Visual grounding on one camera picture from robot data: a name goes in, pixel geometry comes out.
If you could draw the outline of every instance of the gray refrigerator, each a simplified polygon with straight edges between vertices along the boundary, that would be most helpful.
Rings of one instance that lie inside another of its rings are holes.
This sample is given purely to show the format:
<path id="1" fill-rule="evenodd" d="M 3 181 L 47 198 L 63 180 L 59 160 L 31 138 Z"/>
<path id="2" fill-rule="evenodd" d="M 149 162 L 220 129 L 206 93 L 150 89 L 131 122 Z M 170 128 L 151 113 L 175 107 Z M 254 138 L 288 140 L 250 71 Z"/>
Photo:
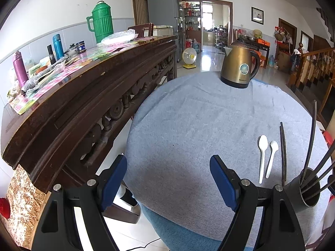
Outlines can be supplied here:
<path id="1" fill-rule="evenodd" d="M 182 0 L 147 0 L 149 21 L 154 25 L 171 25 L 177 40 L 177 61 L 182 59 L 185 47 L 185 13 Z"/>

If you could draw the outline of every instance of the picture frame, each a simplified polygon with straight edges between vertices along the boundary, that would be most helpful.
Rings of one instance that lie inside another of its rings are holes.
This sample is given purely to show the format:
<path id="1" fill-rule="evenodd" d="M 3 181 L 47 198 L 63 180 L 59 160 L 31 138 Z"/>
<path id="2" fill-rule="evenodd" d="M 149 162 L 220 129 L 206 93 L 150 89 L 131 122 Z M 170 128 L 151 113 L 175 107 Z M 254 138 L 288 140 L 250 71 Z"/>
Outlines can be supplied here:
<path id="1" fill-rule="evenodd" d="M 251 7 L 251 21 L 264 25 L 264 11 Z"/>

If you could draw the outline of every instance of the thermos handle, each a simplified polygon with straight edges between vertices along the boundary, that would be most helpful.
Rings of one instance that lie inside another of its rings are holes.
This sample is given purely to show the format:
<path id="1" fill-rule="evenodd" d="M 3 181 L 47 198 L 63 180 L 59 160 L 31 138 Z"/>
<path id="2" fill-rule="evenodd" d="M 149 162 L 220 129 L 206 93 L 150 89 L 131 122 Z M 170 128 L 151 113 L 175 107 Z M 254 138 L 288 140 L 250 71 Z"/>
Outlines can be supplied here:
<path id="1" fill-rule="evenodd" d="M 91 17 L 87 17 L 86 20 L 87 20 L 87 25 L 88 25 L 88 30 L 91 31 L 91 32 L 94 32 L 94 30 L 91 28 L 91 24 L 89 23 L 89 20 L 90 19 L 93 19 L 93 16 Z"/>
<path id="2" fill-rule="evenodd" d="M 261 65 L 261 59 L 259 58 L 259 55 L 254 51 L 250 51 L 250 54 L 252 57 L 255 58 L 255 61 L 256 61 L 254 70 L 252 71 L 251 76 L 250 76 L 250 80 L 251 80 L 252 78 L 255 77 L 256 73 L 258 72 L 259 66 Z"/>

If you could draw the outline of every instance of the black bottle cap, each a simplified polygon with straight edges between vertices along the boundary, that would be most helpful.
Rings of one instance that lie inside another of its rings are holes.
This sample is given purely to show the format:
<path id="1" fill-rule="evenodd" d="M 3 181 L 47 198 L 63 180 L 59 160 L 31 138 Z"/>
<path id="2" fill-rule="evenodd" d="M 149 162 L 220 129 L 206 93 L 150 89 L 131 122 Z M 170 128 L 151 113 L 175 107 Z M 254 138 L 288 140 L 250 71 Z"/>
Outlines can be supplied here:
<path id="1" fill-rule="evenodd" d="M 54 52 L 53 52 L 53 50 L 52 50 L 52 46 L 51 46 L 51 44 L 48 45 L 48 52 L 49 52 L 49 55 L 53 55 L 53 54 L 54 54 Z"/>

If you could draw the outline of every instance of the spoon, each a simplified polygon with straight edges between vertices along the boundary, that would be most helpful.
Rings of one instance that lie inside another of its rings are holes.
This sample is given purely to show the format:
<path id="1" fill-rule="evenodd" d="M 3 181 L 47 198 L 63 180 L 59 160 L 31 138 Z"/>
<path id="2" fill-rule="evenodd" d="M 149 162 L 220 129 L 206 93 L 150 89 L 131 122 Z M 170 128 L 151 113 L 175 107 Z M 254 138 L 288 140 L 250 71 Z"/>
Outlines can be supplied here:
<path id="1" fill-rule="evenodd" d="M 269 146 L 268 139 L 265 135 L 261 135 L 261 137 L 259 138 L 258 146 L 262 152 L 261 166 L 259 168 L 259 184 L 262 184 L 264 176 L 264 165 L 265 165 L 265 150 Z"/>
<path id="2" fill-rule="evenodd" d="M 271 169 L 272 169 L 272 164 L 273 164 L 274 153 L 276 153 L 279 149 L 278 143 L 276 141 L 270 142 L 270 148 L 271 148 L 271 157 L 270 157 L 268 169 L 266 171 L 266 176 L 265 176 L 266 178 L 269 178 L 269 176 L 270 176 Z"/>

